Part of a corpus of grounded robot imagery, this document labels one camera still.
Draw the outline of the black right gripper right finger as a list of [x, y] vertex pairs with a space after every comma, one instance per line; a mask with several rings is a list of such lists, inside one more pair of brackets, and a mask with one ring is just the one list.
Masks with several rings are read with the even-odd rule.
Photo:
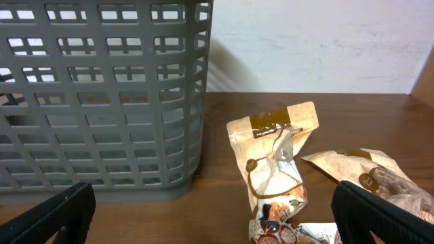
[[341, 181], [333, 194], [332, 212], [343, 243], [433, 244], [433, 225], [369, 193]]

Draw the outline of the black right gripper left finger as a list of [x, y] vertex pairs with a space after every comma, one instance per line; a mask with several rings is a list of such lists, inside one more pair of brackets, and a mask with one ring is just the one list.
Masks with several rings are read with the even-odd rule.
[[96, 209], [90, 183], [77, 183], [1, 225], [1, 243], [84, 244]]

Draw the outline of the beige snack pouch dark window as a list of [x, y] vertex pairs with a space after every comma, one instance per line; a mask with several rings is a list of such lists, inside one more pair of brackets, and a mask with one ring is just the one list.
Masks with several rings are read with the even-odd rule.
[[328, 150], [302, 158], [341, 182], [366, 191], [433, 223], [433, 195], [416, 185], [396, 161], [379, 150]]

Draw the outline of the beige snack pouch cookie print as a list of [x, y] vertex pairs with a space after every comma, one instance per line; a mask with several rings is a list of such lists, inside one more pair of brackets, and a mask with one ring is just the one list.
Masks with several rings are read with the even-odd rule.
[[254, 244], [342, 244], [335, 223], [291, 223], [250, 220], [249, 240]]

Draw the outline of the beige snack pouch brown band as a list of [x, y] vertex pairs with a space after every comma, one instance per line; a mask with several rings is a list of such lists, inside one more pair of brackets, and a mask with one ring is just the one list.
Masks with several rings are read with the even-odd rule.
[[318, 127], [313, 102], [227, 123], [254, 218], [285, 222], [307, 204], [307, 193], [294, 157]]

